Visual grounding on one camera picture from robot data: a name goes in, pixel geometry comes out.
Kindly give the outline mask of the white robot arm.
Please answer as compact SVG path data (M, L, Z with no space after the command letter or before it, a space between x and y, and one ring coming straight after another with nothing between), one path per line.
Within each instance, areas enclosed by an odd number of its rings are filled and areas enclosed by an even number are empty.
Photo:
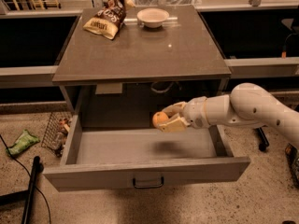
M205 96L179 102L157 112L152 123L165 133L209 128L214 125L260 128L264 125L282 134L299 148L299 113L294 111L262 87L242 83L230 94Z

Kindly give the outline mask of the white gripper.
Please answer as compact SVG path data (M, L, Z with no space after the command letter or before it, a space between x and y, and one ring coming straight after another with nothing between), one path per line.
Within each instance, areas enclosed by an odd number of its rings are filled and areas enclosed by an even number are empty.
M157 129L165 133L182 132L189 124L194 129L208 128L210 124L206 117L206 100L207 98L202 96L193 98L188 103L178 102L169 105L163 112L172 118L160 124Z

